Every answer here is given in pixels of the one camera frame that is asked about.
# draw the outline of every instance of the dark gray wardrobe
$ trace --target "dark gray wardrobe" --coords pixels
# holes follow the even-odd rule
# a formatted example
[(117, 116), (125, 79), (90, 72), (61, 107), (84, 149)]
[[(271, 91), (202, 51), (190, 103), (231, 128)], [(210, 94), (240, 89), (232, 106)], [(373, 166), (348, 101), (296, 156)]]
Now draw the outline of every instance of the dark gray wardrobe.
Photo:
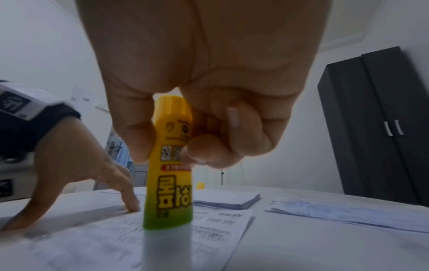
[(429, 206), (429, 97), (403, 51), (329, 64), (318, 89), (345, 194)]

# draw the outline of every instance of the ceiling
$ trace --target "ceiling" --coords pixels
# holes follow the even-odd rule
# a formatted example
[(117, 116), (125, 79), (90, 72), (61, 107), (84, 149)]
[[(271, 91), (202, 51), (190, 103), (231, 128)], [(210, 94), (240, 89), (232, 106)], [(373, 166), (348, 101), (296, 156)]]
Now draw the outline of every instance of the ceiling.
[[(74, 0), (49, 0), (78, 21)], [(334, 0), (319, 52), (360, 42), (386, 0)]]

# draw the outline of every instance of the table surface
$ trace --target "table surface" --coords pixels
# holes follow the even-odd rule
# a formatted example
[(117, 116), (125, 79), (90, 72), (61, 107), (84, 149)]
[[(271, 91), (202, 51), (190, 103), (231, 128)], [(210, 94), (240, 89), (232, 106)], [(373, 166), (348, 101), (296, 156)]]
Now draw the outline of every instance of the table surface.
[[(251, 209), (254, 219), (241, 239), (225, 271), (332, 271), (429, 270), (429, 234), (408, 233), (371, 226), (345, 224), (307, 217), (265, 212), (275, 196), (333, 202), (392, 205), (423, 209), (406, 204), (341, 194), (304, 190), (221, 186), (233, 191), (259, 191), (262, 199)], [(0, 226), (21, 210), (28, 200), (0, 204)], [(100, 191), (64, 194), (33, 227), (61, 227), (79, 222), (85, 211), (108, 209), (121, 204), (119, 195)], [(2, 234), (2, 249), (21, 240), (26, 230)]]

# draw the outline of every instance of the glue stick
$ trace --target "glue stick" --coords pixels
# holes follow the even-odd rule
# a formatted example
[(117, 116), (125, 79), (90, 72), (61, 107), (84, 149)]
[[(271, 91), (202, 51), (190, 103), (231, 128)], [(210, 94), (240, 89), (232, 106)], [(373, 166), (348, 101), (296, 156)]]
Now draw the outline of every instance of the glue stick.
[(180, 162), (191, 140), (192, 115), (185, 99), (155, 102), (155, 146), (149, 157), (143, 218), (142, 271), (192, 269), (192, 172)]
[(180, 162), (191, 140), (192, 115), (186, 100), (161, 96), (155, 102), (156, 141), (149, 157), (143, 228), (168, 229), (192, 221), (192, 172)]

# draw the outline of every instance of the yellow object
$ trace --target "yellow object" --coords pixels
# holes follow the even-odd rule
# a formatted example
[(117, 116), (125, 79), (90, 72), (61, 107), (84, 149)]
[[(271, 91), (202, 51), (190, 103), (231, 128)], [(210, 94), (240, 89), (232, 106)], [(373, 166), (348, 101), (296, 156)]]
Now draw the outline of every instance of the yellow object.
[(205, 184), (203, 182), (197, 183), (197, 189), (204, 189)]
[(180, 162), (180, 150), (191, 140), (191, 108), (182, 97), (161, 96), (153, 122), (143, 228), (166, 229), (192, 221), (192, 172)]

